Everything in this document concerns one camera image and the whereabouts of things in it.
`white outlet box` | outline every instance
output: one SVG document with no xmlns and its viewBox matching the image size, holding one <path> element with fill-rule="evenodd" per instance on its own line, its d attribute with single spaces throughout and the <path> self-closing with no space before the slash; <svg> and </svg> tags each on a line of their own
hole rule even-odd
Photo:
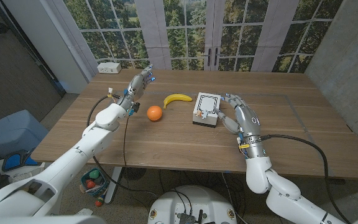
<svg viewBox="0 0 358 224">
<path fill-rule="evenodd" d="M 121 64 L 114 62 L 100 63 L 98 65 L 98 70 L 100 73 L 118 74 L 119 71 L 121 71 Z"/>
</svg>

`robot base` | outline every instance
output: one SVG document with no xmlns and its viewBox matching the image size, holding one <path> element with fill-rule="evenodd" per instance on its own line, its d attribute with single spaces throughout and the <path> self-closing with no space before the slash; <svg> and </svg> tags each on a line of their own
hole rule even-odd
<svg viewBox="0 0 358 224">
<path fill-rule="evenodd" d="M 155 223 L 237 223 L 233 206 L 215 191 L 197 185 L 185 185 L 176 190 L 185 194 L 193 207 L 190 213 L 190 203 L 185 196 L 179 194 L 186 206 L 183 206 L 176 192 L 167 192 L 157 199 L 149 213 L 148 224 Z"/>
</svg>

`window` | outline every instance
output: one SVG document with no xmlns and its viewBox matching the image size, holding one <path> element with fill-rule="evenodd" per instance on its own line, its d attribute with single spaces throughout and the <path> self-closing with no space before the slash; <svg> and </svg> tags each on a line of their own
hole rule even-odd
<svg viewBox="0 0 358 224">
<path fill-rule="evenodd" d="M 144 68 L 150 62 L 134 0 L 64 0 L 98 63 Z"/>
<path fill-rule="evenodd" d="M 342 0 L 301 0 L 273 72 L 303 73 L 321 43 Z"/>
<path fill-rule="evenodd" d="M 173 69 L 203 70 L 205 0 L 163 0 Z"/>
<path fill-rule="evenodd" d="M 219 70 L 251 70 L 268 4 L 268 0 L 226 0 Z"/>
</svg>

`wooden table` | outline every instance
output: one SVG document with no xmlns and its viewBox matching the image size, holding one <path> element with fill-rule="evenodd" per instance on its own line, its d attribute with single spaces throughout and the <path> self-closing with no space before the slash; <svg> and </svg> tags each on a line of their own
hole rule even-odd
<svg viewBox="0 0 358 224">
<path fill-rule="evenodd" d="M 120 74 L 97 74 L 32 153 L 32 158 L 50 162 L 69 150 L 80 140 L 90 109 L 108 87 L 127 88 L 139 71 L 124 69 Z M 245 172 L 246 162 L 237 149 L 236 136 L 222 122 L 218 121 L 216 128 L 192 124 L 198 92 L 228 92 L 240 95 L 255 110 L 262 134 L 287 134 L 313 141 L 326 153 L 331 176 L 358 179 L 358 137 L 304 74 L 155 70 L 153 75 L 156 81 L 139 100 L 139 112 L 129 119 L 125 149 L 128 166 Z M 162 119 L 151 122 L 147 109 L 152 105 L 162 108 L 164 98 L 171 93 L 184 93 L 194 100 L 170 103 L 163 110 Z M 109 100 L 102 102 L 91 120 L 108 103 Z M 226 102 L 221 103 L 221 110 L 234 117 L 234 110 Z M 112 145 L 97 156 L 101 164 L 124 166 L 125 122 L 121 121 Z M 278 173 L 323 176 L 322 159 L 312 147 L 287 139 L 269 139 L 264 145 Z"/>
</svg>

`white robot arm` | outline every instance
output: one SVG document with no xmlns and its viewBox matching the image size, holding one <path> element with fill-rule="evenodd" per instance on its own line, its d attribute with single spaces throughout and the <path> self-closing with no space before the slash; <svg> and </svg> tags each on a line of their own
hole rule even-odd
<svg viewBox="0 0 358 224">
<path fill-rule="evenodd" d="M 82 138 L 40 174 L 0 189 L 0 217 L 43 217 L 58 214 L 63 189 L 94 155 L 107 148 L 119 127 L 119 120 L 136 112 L 135 103 L 154 81 L 152 65 L 136 75 L 117 104 L 96 115 Z"/>
<path fill-rule="evenodd" d="M 246 157 L 246 182 L 251 191 L 263 194 L 270 191 L 267 206 L 283 218 L 294 223 L 344 224 L 336 217 L 301 196 L 300 189 L 291 181 L 279 176 L 273 169 L 260 139 L 260 123 L 255 112 L 237 95 L 227 94 L 222 100 L 236 111 L 237 121 L 215 109 L 223 125 L 238 134 L 239 150 Z"/>
</svg>

